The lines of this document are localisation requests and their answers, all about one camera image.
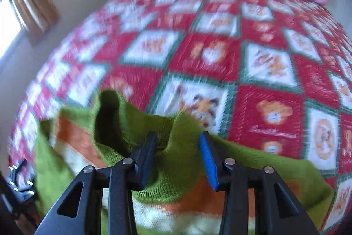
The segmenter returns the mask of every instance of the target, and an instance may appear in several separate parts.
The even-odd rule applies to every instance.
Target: checkered blanket
[[[11,162],[33,161],[38,121],[113,88],[142,111],[184,110],[229,141],[310,160],[336,189],[322,227],[332,233],[352,207],[351,53],[342,26],[307,0],[110,0],[30,84]]]

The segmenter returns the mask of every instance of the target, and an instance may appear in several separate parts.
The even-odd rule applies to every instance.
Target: silver pin
[[[227,159],[225,159],[225,163],[229,166],[232,166],[236,163],[236,161],[230,157],[228,157]]]
[[[273,173],[274,169],[271,166],[266,166],[266,167],[264,167],[264,171],[266,173]]]
[[[130,157],[126,157],[125,159],[122,160],[122,163],[124,165],[130,165],[131,163],[133,163],[133,159],[131,159]]]
[[[91,173],[92,171],[93,171],[92,166],[86,166],[85,168],[83,168],[84,173]]]

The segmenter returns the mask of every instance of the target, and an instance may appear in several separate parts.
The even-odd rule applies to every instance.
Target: blue gripper pad
[[[216,191],[219,187],[218,169],[208,146],[204,133],[200,134],[199,147],[202,153],[205,171],[207,172],[209,184]]]

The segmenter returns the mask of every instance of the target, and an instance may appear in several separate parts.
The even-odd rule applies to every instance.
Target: window
[[[21,30],[10,0],[0,1],[0,58]]]

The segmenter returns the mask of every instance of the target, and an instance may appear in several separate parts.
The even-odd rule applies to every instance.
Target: green fabric
[[[149,186],[133,196],[143,203],[171,203],[179,200],[204,172],[198,138],[202,129],[185,112],[172,117],[145,114],[115,91],[102,91],[92,108],[63,107],[59,111],[92,135],[92,141],[108,166],[129,155],[146,135],[158,135],[157,151]],[[39,208],[46,213],[73,179],[73,174],[48,145],[51,121],[40,124],[36,139],[36,185]],[[290,182],[300,185],[299,200],[310,218],[320,227],[333,198],[332,188],[307,160],[276,156],[228,142],[212,135],[227,156],[245,166],[261,169],[270,165]],[[139,228],[141,234],[159,234]]]

